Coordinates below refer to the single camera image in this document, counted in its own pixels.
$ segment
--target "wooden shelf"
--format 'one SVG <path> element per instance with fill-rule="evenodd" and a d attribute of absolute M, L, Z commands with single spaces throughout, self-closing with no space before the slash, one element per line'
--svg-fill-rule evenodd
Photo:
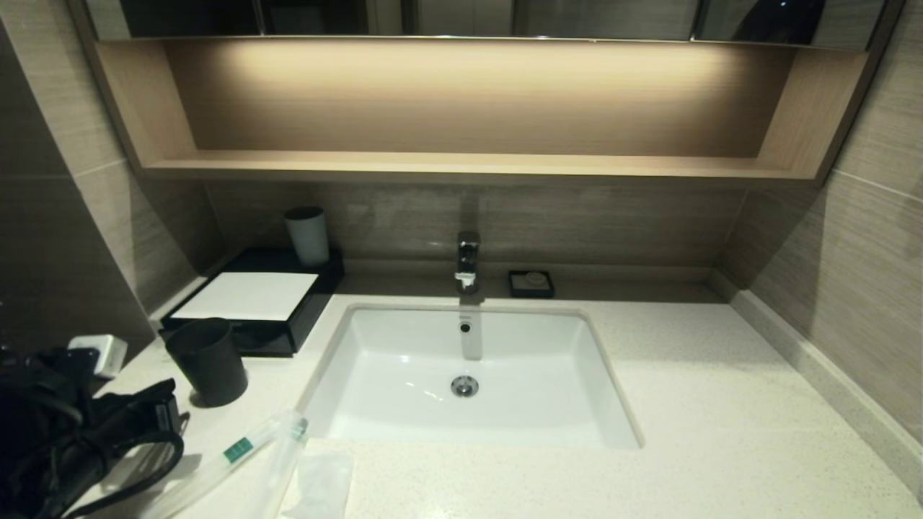
<path fill-rule="evenodd" d="M 829 172 L 868 53 L 699 42 L 81 38 L 158 178 L 782 187 Z"/>
<path fill-rule="evenodd" d="M 158 161 L 146 170 L 163 178 L 212 180 L 599 184 L 623 177 L 731 184 L 810 180 L 750 158 L 501 153 L 198 151 L 190 158 Z"/>

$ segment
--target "white quartz countertop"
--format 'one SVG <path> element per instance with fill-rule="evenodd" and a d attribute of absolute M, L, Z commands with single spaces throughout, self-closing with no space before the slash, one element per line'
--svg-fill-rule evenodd
<path fill-rule="evenodd" d="M 640 430 L 638 451 L 310 439 L 306 452 L 353 455 L 349 518 L 921 517 L 885 463 L 730 306 L 707 288 L 684 290 L 698 291 L 698 301 L 483 304 L 586 314 Z M 185 458 L 152 491 L 93 517 L 133 516 L 157 489 L 220 455 L 277 410 L 299 405 L 350 306 L 457 303 L 336 295 L 294 358 L 245 358 L 248 389 L 216 409 L 189 402 L 188 382 L 155 342 L 105 390 L 135 392 L 173 377 L 180 412 L 190 413 Z M 249 483 L 270 458 L 264 449 L 178 517 L 238 517 Z M 81 502 L 117 488 L 137 462 L 126 458 Z M 297 498 L 293 483 L 283 509 Z"/>

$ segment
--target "black cup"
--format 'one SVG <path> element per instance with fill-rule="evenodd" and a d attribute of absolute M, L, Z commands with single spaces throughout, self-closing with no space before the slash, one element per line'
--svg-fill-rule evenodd
<path fill-rule="evenodd" d="M 167 339 L 167 353 L 208 407 L 230 404 L 246 390 L 246 373 L 234 347 L 231 322 L 195 320 Z"/>

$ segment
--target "white sink basin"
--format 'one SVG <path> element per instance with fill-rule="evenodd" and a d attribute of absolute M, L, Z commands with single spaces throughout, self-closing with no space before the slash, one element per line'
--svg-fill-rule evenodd
<path fill-rule="evenodd" d="M 312 437 L 640 448 L 578 315 L 355 308 L 333 341 Z M 476 394 L 453 392 L 460 376 Z"/>

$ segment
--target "white power adapter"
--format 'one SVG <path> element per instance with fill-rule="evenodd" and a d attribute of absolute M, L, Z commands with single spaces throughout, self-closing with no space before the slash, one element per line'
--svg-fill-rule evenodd
<path fill-rule="evenodd" d="M 93 375 L 112 380 L 122 370 L 128 344 L 114 335 L 80 335 L 70 340 L 68 350 L 76 348 L 95 348 L 100 357 L 96 360 Z"/>

